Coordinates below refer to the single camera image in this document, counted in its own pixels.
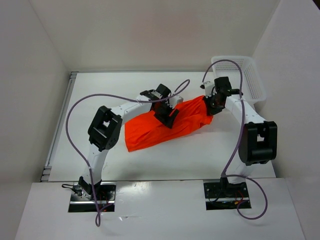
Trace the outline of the orange shorts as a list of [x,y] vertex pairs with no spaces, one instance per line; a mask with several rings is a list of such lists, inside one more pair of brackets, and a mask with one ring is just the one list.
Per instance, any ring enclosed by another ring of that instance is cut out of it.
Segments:
[[211,124],[203,96],[179,103],[173,113],[161,122],[156,113],[143,113],[124,125],[124,140],[129,152],[153,147],[163,142],[189,135]]

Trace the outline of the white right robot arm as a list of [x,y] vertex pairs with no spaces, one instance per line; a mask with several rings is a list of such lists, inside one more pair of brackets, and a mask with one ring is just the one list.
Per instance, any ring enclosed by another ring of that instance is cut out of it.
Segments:
[[205,81],[201,86],[205,91],[203,97],[208,116],[214,116],[224,109],[232,113],[240,123],[234,157],[239,156],[237,168],[230,173],[227,167],[220,177],[219,191],[230,197],[255,170],[257,165],[265,165],[277,155],[278,126],[274,121],[261,117],[243,97],[238,88],[232,88],[227,76],[214,81]]

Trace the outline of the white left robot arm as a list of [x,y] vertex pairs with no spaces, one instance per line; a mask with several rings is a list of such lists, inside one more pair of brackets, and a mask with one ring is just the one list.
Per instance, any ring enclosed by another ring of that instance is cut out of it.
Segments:
[[171,129],[179,113],[175,107],[182,102],[183,98],[180,95],[171,95],[171,90],[160,84],[156,89],[142,91],[135,99],[124,104],[111,108],[104,105],[99,107],[88,128],[89,167],[78,181],[82,194],[89,200],[99,196],[106,156],[117,144],[125,123],[152,111],[156,120]]

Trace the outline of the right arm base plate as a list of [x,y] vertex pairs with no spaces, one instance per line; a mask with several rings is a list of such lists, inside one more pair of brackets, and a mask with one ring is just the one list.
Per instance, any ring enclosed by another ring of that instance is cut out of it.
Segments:
[[219,179],[203,182],[207,211],[251,209],[248,187],[245,182],[227,183],[222,186]]

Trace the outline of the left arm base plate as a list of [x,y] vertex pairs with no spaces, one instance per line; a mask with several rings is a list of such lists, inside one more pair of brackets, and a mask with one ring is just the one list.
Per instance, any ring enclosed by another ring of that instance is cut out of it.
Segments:
[[115,211],[115,183],[102,182],[96,190],[96,200],[93,195],[86,194],[77,182],[62,184],[62,187],[71,190],[69,213],[93,213],[97,208],[103,213]]

